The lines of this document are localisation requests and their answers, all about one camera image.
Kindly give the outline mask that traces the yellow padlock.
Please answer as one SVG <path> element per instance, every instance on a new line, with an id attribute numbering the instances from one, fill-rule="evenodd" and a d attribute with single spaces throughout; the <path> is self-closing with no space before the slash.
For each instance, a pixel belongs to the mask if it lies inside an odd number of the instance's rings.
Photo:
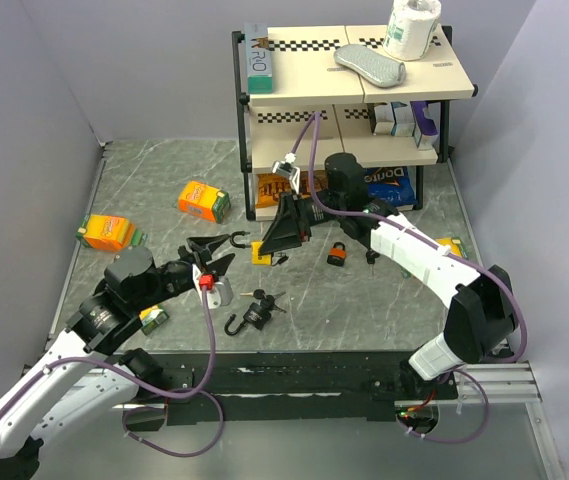
<path id="1" fill-rule="evenodd" d="M 260 248 L 263 244 L 262 241 L 249 241 L 241 242 L 239 237 L 246 237 L 249 233 L 247 231 L 235 231 L 230 234 L 229 242 L 233 248 L 249 249 L 251 252 L 251 263 L 257 266 L 275 267 L 283 265 L 288 261 L 289 257 L 283 253 L 261 254 Z"/>

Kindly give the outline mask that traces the orange padlock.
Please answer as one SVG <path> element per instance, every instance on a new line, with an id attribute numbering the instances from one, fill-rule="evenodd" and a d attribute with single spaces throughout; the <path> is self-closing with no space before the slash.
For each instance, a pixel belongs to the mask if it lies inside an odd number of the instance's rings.
<path id="1" fill-rule="evenodd" d="M 343 267 L 347 258 L 346 246 L 342 242 L 335 242 L 327 255 L 329 265 Z"/>

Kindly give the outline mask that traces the keys of orange padlock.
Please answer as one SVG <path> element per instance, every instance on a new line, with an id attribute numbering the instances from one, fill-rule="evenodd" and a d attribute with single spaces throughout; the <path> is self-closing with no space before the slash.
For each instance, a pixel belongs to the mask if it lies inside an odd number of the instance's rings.
<path id="1" fill-rule="evenodd" d="M 375 252 L 374 250 L 368 250 L 365 254 L 365 257 L 366 257 L 366 262 L 370 267 L 371 275 L 374 275 L 375 264 L 377 259 L 380 257 L 380 254 L 378 252 Z"/>

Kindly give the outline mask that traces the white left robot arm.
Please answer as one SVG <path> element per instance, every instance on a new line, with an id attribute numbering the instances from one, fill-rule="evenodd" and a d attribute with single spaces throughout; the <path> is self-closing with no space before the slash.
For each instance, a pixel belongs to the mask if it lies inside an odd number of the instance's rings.
<path id="1" fill-rule="evenodd" d="M 205 311 L 226 306 L 233 298 L 225 273 L 234 259 L 214 252 L 227 234 L 190 237 L 178 256 L 157 265 L 143 245 L 118 252 L 92 296 L 84 300 L 50 348 L 0 398 L 0 479 L 30 479 L 39 453 L 52 437 L 100 409 L 135 398 L 157 396 L 182 400 L 204 392 L 216 354 L 211 352 L 200 382 L 169 390 L 162 369 L 143 350 L 126 353 L 119 365 L 109 358 L 142 327 L 144 310 L 194 290 Z"/>

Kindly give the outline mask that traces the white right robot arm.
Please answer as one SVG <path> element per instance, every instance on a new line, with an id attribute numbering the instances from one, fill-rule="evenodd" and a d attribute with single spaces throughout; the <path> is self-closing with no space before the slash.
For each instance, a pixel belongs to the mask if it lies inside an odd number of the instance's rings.
<path id="1" fill-rule="evenodd" d="M 447 309 L 441 333 L 419 347 L 401 373 L 402 390 L 423 398 L 436 378 L 463 364 L 477 364 L 521 326 L 510 278 L 498 266 L 485 269 L 415 227 L 403 214 L 369 193 L 366 170 L 351 153 L 326 158 L 325 189 L 304 198 L 281 194 L 262 239 L 263 255 L 310 240 L 315 225 L 336 221 L 367 251 L 386 257 L 431 290 Z"/>

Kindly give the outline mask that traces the orange box by right arm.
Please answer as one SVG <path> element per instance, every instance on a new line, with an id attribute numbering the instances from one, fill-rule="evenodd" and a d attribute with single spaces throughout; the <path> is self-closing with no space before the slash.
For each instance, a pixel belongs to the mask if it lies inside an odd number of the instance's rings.
<path id="1" fill-rule="evenodd" d="M 409 236 L 396 245 L 394 261 L 411 275 L 423 278 L 439 256 L 449 260 L 448 253 L 467 259 L 465 246 L 458 237 L 444 237 L 435 240 L 436 246 L 426 244 Z"/>

